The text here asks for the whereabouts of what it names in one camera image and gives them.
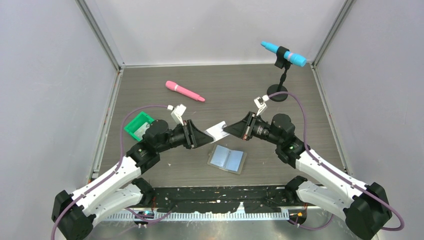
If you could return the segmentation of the grey card holder wallet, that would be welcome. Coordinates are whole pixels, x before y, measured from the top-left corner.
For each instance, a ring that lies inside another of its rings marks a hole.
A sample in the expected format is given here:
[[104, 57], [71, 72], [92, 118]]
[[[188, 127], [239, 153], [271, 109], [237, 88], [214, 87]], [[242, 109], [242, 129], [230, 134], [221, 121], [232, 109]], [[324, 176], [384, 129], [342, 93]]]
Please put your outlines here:
[[222, 171], [240, 175], [246, 158], [246, 152], [215, 144], [209, 154], [207, 164]]

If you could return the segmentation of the white VIP card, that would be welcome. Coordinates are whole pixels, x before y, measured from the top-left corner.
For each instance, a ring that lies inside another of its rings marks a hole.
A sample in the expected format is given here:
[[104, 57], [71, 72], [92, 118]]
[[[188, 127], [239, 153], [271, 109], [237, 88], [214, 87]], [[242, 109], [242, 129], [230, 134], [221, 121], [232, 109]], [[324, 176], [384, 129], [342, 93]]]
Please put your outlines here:
[[213, 138], [213, 143], [217, 142], [229, 135], [229, 133], [224, 131], [224, 128], [227, 126], [225, 121], [221, 121], [204, 131], [205, 134]]

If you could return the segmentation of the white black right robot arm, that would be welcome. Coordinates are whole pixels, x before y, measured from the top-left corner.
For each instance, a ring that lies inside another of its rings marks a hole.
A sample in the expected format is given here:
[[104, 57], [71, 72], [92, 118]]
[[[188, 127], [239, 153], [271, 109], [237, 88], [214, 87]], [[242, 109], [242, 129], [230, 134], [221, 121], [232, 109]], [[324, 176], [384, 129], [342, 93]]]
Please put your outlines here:
[[368, 185], [329, 164], [295, 136], [295, 125], [286, 114], [274, 115], [271, 122], [249, 112], [241, 121], [223, 131], [242, 140], [253, 137], [275, 144], [275, 153], [285, 164], [313, 177], [317, 186], [297, 176], [286, 184], [285, 198], [291, 205], [312, 204], [337, 216], [352, 233], [371, 240], [392, 218], [385, 189]]

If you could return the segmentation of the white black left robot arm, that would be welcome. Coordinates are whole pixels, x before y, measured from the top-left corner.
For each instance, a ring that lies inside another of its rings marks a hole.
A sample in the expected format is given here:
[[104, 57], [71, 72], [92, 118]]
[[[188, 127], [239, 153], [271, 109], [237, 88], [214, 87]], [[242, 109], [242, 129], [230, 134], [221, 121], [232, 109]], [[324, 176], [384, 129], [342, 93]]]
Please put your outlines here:
[[214, 142], [191, 120], [169, 129], [165, 120], [154, 120], [120, 161], [100, 177], [72, 193], [62, 190], [55, 196], [51, 219], [51, 239], [60, 230], [67, 240], [83, 240], [107, 214], [140, 205], [148, 207], [156, 196], [153, 187], [141, 177], [160, 161], [160, 153], [183, 146], [196, 149]]

